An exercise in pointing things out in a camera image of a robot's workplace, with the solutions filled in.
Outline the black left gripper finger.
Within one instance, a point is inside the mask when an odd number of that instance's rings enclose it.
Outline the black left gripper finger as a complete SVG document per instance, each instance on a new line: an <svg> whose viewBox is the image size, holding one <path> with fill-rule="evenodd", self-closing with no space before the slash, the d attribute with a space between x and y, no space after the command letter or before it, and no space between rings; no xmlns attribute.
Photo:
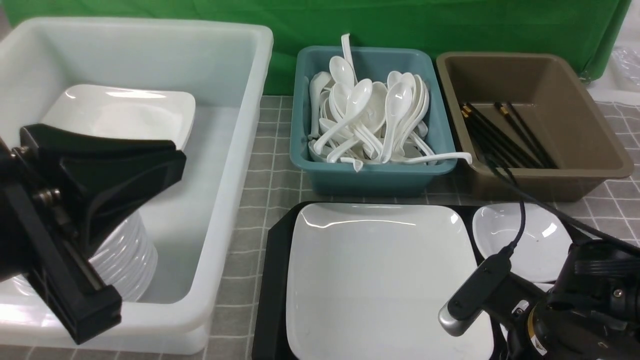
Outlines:
<svg viewBox="0 0 640 360"><path fill-rule="evenodd" d="M19 139L36 182L60 193L72 239L86 256L138 208L180 182L187 160L170 140L87 136L46 124L23 126Z"/></svg>

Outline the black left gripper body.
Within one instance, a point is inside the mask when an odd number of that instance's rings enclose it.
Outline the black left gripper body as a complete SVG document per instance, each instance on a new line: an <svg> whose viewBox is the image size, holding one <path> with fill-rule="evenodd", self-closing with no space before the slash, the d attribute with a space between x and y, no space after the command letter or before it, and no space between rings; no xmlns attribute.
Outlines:
<svg viewBox="0 0 640 360"><path fill-rule="evenodd" d="M1 280L26 278L78 345L119 325L122 297L78 249L51 227L19 175L18 155L1 145Z"/></svg>

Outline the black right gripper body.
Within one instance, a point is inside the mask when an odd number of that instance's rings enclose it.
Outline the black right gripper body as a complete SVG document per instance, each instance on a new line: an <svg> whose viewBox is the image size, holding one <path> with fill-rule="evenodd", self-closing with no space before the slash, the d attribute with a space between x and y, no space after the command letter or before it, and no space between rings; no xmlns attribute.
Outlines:
<svg viewBox="0 0 640 360"><path fill-rule="evenodd" d="M639 248L572 244L553 287L508 332L509 360L637 360Z"/></svg>

